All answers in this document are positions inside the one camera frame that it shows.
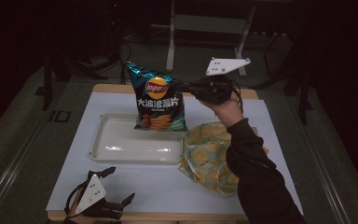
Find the crumpled plastic bag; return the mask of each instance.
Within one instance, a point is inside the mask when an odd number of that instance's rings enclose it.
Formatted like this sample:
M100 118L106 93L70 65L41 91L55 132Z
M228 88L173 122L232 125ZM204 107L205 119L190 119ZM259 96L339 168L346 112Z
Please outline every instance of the crumpled plastic bag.
M230 144L231 134L220 121L195 127L184 138L184 159L179 170L213 192L224 195L237 192L239 179L226 163Z

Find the black sleeve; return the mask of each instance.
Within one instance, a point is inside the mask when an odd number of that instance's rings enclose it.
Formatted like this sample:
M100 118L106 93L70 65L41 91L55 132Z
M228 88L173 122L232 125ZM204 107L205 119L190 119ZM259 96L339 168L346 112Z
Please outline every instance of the black sleeve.
M305 223L281 173L265 153L263 139L243 119L227 128L227 166L239 179L238 197L252 224Z

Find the snack bag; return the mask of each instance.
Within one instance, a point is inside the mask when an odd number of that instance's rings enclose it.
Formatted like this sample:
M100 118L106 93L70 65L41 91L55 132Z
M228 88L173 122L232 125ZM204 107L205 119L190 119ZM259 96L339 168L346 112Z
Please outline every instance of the snack bag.
M135 63L128 62L127 68L139 112L135 129L187 131L185 103L178 81Z

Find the dark background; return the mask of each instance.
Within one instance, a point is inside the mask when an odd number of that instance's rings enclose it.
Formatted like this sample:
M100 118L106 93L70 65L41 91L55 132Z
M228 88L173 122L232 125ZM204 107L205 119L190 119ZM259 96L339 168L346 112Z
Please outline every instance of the dark background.
M90 4L92 1L79 2ZM148 38L150 23L168 24L170 1L131 0L125 1L125 4L117 2L120 9L115 8L114 16L121 19L124 29L126 26L132 27ZM217 1L209 1L209 8L197 7L205 1L192 2L195 4L194 7L183 4L179 9L187 12L195 8L198 12L204 9L205 15L215 11L221 16L242 16L225 11L225 7L221 7ZM228 4L242 4L242 2L227 1ZM74 38L79 37L81 31L74 19L78 12L74 12L69 3L69 1L25 0L5 3L0 1L0 117L27 78L42 66L48 49L45 27L51 28L51 33L48 35L62 34L55 35L57 39L53 38L57 45L71 43L65 49L68 55L77 60L88 60L90 50L87 49L90 49L88 48L90 37L83 35L83 38ZM298 26L299 21L304 22L303 26ZM106 34L103 32L103 27L100 27L100 30L92 30L92 22L88 28L83 27L83 31L86 29L89 34ZM297 25L293 30L289 24L294 23ZM358 1L353 3L340 1L336 5L318 7L318 10L315 10L315 6L303 5L301 7L260 6L255 15L252 31L266 32L268 35L274 32L293 34L289 37L292 37L295 43L286 59L286 66L289 68L306 66L310 70L310 84L317 90L320 101L358 171ZM114 35L113 38L118 36L116 43L119 45L120 33L117 31ZM109 54L112 51L97 53ZM58 59L57 71L60 70L59 67L60 59ZM65 74L64 68L60 71L59 78L67 80L70 75Z

